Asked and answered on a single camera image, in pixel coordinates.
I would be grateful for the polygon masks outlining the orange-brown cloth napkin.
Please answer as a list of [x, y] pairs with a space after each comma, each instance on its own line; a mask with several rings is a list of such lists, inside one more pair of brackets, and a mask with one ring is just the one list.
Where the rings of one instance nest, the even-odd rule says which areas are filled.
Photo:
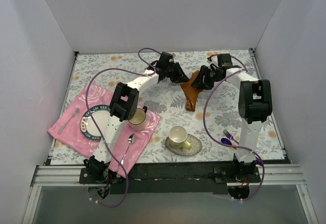
[[199, 74], [199, 70], [195, 71], [188, 82], [182, 83], [180, 86], [186, 96], [186, 110], [195, 111], [198, 95], [202, 90], [198, 90], [195, 87], [192, 87], [192, 83], [195, 81]]

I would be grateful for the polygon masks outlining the purple fork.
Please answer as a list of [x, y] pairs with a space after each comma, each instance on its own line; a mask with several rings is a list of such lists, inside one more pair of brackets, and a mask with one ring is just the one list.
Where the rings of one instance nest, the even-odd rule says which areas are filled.
[[234, 141], [239, 145], [239, 142], [234, 138], [234, 136], [228, 130], [224, 129], [223, 133], [229, 140]]

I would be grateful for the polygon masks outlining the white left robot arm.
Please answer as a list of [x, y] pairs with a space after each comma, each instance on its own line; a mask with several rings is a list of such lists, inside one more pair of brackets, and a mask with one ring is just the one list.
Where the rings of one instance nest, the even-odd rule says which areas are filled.
[[152, 63], [142, 61], [148, 65], [143, 73], [114, 68], [114, 70], [137, 75], [138, 78], [116, 85], [109, 103], [110, 115], [107, 126], [105, 131], [99, 130], [100, 143], [90, 159], [84, 161], [89, 176], [97, 183], [103, 183], [108, 179], [107, 164], [111, 160], [121, 165], [117, 157], [113, 155], [113, 148], [126, 122], [136, 113], [139, 95], [165, 78], [169, 78], [172, 83], [176, 84], [189, 81], [180, 64], [174, 61], [170, 53], [161, 52], [159, 59]]

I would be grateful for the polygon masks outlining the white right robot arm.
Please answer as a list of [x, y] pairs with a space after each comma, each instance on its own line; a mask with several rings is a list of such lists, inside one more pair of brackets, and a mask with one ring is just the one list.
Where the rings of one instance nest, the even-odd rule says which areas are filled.
[[215, 92], [227, 81], [239, 89], [240, 140], [233, 146], [236, 151], [232, 161], [213, 169], [211, 176], [217, 183], [242, 182], [259, 176], [256, 165], [263, 164], [263, 161], [256, 153], [258, 137], [273, 110], [269, 80], [250, 76], [242, 62], [238, 65], [232, 63], [234, 58], [229, 53], [210, 55], [207, 59], [209, 66], [201, 66], [191, 84], [193, 88]]

